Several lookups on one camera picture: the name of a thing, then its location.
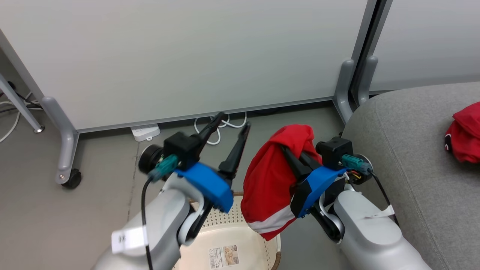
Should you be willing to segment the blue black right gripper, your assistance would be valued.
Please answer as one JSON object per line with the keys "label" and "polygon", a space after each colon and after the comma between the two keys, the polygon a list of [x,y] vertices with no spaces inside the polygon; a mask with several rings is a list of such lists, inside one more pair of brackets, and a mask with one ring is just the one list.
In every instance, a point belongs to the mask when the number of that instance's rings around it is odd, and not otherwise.
{"label": "blue black right gripper", "polygon": [[302,218],[308,214],[314,202],[319,200],[320,196],[336,179],[343,176],[347,169],[333,170],[326,166],[320,167],[320,163],[305,151],[296,157],[287,146],[280,145],[280,149],[296,182],[300,183],[295,188],[290,209],[296,218]]}

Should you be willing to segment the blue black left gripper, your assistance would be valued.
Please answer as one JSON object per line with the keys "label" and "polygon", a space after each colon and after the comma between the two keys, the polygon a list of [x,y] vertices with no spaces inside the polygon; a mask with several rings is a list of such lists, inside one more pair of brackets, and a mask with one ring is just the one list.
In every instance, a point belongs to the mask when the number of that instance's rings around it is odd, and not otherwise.
{"label": "blue black left gripper", "polygon": [[[193,135],[194,149],[196,151],[201,151],[205,147],[209,137],[221,124],[224,115],[224,112],[219,112],[208,125]],[[232,181],[238,172],[250,129],[251,123],[247,122],[240,130],[235,145],[227,158],[218,166],[219,175],[212,168],[200,162],[197,162],[185,171],[179,168],[175,169],[178,176],[186,178],[187,182],[197,188],[204,198],[207,198],[216,209],[223,213],[228,213],[234,202],[233,192],[225,180]]]}

